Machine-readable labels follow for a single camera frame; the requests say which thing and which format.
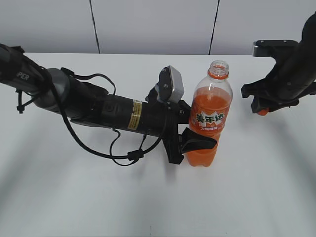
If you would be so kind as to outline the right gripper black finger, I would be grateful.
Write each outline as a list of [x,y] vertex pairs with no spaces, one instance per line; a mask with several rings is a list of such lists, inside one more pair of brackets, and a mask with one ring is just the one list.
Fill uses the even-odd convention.
[[293,106],[297,106],[299,104],[299,99],[290,101],[290,102],[272,102],[269,106],[268,106],[268,111],[269,113],[275,112],[279,109],[283,109],[283,108],[287,108],[287,107],[293,107]]
[[253,101],[251,103],[252,113],[256,114],[258,111],[268,108],[269,105],[269,100],[254,96]]

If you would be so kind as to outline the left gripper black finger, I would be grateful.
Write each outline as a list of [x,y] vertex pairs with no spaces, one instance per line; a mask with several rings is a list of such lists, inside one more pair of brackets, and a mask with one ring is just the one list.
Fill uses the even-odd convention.
[[182,154],[197,150],[211,150],[217,145],[217,140],[197,134],[185,128],[179,135],[180,152]]

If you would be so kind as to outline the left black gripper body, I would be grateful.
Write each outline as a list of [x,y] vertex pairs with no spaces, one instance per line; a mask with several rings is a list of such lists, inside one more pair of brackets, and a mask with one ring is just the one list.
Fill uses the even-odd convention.
[[186,128],[181,134],[178,125],[189,123],[191,106],[184,100],[179,102],[160,100],[158,89],[150,90],[146,97],[149,112],[145,121],[149,122],[147,134],[156,135],[163,142],[169,163],[181,163],[184,153],[188,151],[190,130]]

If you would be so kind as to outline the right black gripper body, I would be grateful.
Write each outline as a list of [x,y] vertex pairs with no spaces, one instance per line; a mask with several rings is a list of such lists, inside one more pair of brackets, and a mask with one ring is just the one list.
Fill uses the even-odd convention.
[[316,59],[276,59],[265,78],[244,84],[243,98],[250,95],[271,101],[292,101],[306,95],[316,94]]

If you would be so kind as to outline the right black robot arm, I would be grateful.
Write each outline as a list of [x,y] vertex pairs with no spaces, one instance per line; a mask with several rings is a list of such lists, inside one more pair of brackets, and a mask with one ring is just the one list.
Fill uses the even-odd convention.
[[302,97],[316,93],[316,16],[305,22],[300,42],[258,40],[253,43],[252,55],[276,62],[263,79],[241,88],[243,98],[253,96],[252,112],[264,116],[297,106]]

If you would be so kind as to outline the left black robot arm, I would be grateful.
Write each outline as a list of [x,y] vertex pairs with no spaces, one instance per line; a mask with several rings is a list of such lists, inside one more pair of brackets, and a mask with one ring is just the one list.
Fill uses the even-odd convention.
[[109,93],[91,84],[92,76],[80,76],[66,68],[46,69],[25,56],[19,47],[0,46],[0,81],[15,88],[17,94],[28,94],[30,103],[60,114],[74,140],[85,144],[72,128],[72,123],[110,128],[155,136],[163,142],[168,161],[180,164],[184,154],[213,149],[217,142],[186,128],[191,107],[182,100],[184,88],[181,74],[172,66],[164,67],[158,82],[145,101]]

